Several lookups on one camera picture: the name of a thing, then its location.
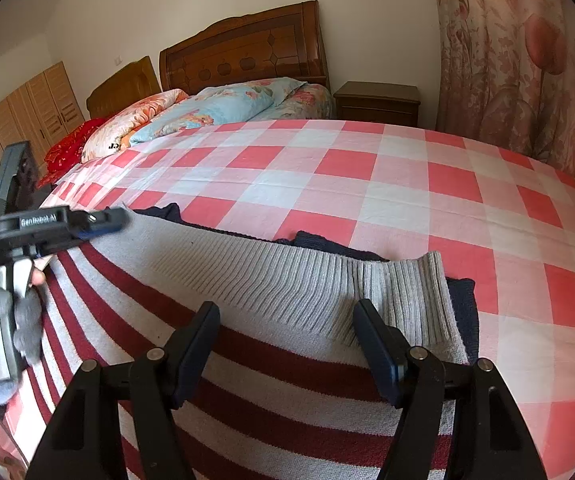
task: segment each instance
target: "ribbed knit cuff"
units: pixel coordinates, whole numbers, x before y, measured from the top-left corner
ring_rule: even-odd
[[[172,280],[221,306],[347,345],[356,343],[353,306],[369,298],[412,345],[467,363],[437,252],[416,260],[364,262],[128,214],[129,227],[94,241],[113,261],[138,257],[157,280]]]

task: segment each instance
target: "floral comforter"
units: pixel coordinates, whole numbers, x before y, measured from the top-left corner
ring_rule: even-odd
[[[334,99],[325,86],[306,84],[296,89],[285,101],[266,108],[250,121],[272,119],[333,119]]]

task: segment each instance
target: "wooden nightstand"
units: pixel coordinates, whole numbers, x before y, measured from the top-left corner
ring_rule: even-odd
[[[348,81],[334,97],[342,120],[416,126],[419,119],[416,86]]]

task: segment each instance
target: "red blanket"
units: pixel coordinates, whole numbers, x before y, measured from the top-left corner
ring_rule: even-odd
[[[85,142],[107,120],[108,118],[97,118],[85,121],[52,146],[43,159],[47,163],[48,174],[37,182],[37,188],[55,183],[81,162]]]

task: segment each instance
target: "red and white checkered blanket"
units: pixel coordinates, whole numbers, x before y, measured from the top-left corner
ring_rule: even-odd
[[[549,477],[566,479],[574,470],[572,177],[437,132],[264,121],[188,130],[91,161],[66,175],[45,205],[95,209],[120,202],[131,208],[176,202],[189,222],[268,239],[303,229],[391,259],[439,250],[448,276],[476,280],[481,355],[499,367]],[[73,355],[76,341],[94,352],[82,330],[71,332]],[[16,434],[28,449],[42,431],[40,412],[52,409],[69,378],[67,370],[61,378],[50,370],[36,368],[36,379],[21,389]],[[256,438],[282,447],[272,434]],[[252,478],[246,470],[242,475]]]

